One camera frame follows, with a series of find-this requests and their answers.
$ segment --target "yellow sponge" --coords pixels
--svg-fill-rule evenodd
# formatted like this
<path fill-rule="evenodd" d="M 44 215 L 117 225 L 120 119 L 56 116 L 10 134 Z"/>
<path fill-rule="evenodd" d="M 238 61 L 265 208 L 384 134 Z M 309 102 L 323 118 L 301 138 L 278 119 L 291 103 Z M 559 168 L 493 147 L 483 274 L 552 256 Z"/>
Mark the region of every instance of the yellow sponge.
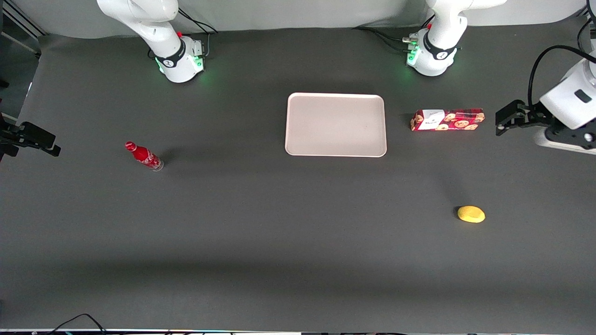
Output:
<path fill-rule="evenodd" d="M 486 219 L 486 215 L 475 206 L 464 206 L 457 210 L 457 216 L 463 221 L 479 224 Z"/>

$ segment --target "cookie box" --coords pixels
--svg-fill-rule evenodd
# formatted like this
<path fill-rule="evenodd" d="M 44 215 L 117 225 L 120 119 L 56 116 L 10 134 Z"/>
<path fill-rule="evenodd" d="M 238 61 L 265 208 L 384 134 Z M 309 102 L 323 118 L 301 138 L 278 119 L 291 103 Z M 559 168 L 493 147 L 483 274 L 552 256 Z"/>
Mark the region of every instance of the cookie box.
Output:
<path fill-rule="evenodd" d="M 413 131 L 473 131 L 484 121 L 482 108 L 421 109 L 410 120 Z"/>

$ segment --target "bottle cap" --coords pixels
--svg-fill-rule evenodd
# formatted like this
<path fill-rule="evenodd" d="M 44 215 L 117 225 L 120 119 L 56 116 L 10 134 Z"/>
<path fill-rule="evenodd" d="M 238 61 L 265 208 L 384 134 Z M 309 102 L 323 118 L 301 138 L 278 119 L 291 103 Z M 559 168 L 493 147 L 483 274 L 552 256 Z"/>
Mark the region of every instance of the bottle cap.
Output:
<path fill-rule="evenodd" d="M 136 144 L 134 144 L 133 142 L 126 142 L 126 144 L 124 145 L 126 147 L 126 149 L 128 151 L 135 151 L 136 150 Z"/>

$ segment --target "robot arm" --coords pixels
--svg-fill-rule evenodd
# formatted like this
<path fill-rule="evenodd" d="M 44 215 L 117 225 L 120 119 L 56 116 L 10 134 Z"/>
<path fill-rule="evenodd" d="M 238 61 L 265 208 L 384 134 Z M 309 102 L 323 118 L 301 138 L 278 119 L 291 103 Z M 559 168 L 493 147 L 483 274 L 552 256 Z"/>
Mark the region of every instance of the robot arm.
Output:
<path fill-rule="evenodd" d="M 423 27 L 417 33 L 411 34 L 405 42 L 414 41 L 415 45 L 421 39 L 420 46 L 411 46 L 413 55 L 407 64 L 425 76 L 441 75 L 453 64 L 457 51 L 456 44 L 460 41 L 468 19 L 462 13 L 465 10 L 479 10 L 502 5 L 507 0 L 426 0 L 427 5 L 434 11 L 434 22 L 429 30 Z"/>
<path fill-rule="evenodd" d="M 569 46 L 552 49 L 574 50 Z M 596 52 L 591 55 L 596 61 Z M 515 100 L 496 113 L 496 135 L 512 128 L 542 126 L 534 140 L 543 147 L 596 154 L 596 64 L 584 59 L 575 64 L 533 108 Z"/>
<path fill-rule="evenodd" d="M 181 83 L 203 71 L 203 45 L 179 36 L 169 21 L 178 14 L 178 0 L 97 0 L 101 11 L 139 34 L 155 53 L 160 71 Z"/>

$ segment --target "red bottle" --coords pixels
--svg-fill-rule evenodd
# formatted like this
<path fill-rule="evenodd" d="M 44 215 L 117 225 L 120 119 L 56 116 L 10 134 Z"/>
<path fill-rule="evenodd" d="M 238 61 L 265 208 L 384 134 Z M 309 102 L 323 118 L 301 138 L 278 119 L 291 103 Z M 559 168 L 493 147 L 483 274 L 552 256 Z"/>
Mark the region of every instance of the red bottle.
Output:
<path fill-rule="evenodd" d="M 125 147 L 133 156 L 135 156 L 137 161 L 141 162 L 144 166 L 153 169 L 153 171 L 159 171 L 163 168 L 162 160 L 147 148 L 140 147 L 133 142 L 126 142 Z"/>

